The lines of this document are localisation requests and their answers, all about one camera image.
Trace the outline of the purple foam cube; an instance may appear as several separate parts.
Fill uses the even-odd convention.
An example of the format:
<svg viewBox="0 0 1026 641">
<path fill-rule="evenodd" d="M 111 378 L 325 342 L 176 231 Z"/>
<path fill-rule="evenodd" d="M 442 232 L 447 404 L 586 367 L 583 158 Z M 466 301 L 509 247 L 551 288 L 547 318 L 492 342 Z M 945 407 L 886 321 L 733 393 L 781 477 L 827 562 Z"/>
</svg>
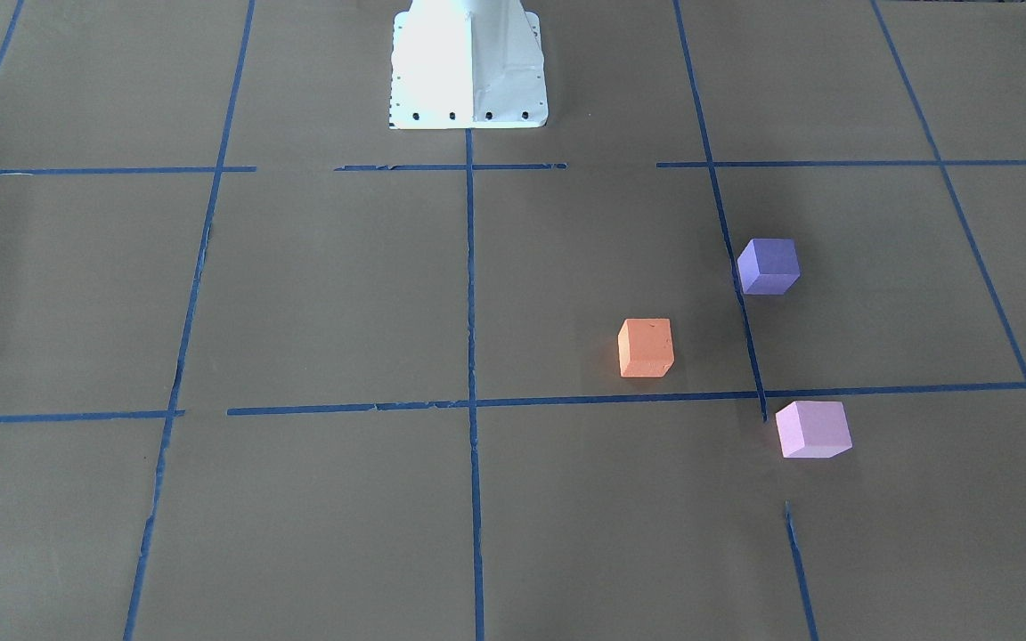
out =
<svg viewBox="0 0 1026 641">
<path fill-rule="evenodd" d="M 744 295 L 785 295 L 802 276 L 793 239 L 750 239 L 736 265 Z"/>
</svg>

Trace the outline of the orange foam cube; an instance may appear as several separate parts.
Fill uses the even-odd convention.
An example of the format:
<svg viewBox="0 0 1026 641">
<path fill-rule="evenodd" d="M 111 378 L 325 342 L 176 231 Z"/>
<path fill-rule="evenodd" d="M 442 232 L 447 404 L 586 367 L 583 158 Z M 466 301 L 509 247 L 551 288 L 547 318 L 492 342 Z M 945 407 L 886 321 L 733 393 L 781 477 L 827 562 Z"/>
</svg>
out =
<svg viewBox="0 0 1026 641">
<path fill-rule="evenodd" d="M 616 336 L 620 377 L 664 377 L 673 365 L 668 318 L 626 318 Z"/>
</svg>

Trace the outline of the pink foam cube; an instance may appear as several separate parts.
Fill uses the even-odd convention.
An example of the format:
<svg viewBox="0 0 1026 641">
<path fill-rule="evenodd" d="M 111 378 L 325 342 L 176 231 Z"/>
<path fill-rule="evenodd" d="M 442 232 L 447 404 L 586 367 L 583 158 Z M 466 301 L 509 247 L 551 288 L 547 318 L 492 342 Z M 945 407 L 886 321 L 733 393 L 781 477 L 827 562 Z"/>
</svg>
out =
<svg viewBox="0 0 1026 641">
<path fill-rule="evenodd" d="M 852 447 L 842 402 L 795 401 L 775 414 L 783 458 L 833 458 Z"/>
</svg>

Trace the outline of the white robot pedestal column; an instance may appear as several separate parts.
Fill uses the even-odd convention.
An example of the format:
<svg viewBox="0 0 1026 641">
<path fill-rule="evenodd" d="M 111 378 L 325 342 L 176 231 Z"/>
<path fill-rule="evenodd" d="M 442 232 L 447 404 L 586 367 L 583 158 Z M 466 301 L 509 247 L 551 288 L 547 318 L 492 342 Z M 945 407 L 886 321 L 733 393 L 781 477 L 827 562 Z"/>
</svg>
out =
<svg viewBox="0 0 1026 641">
<path fill-rule="evenodd" d="M 391 129 L 549 121 L 542 25 L 521 1 L 412 1 L 395 14 L 392 37 Z"/>
</svg>

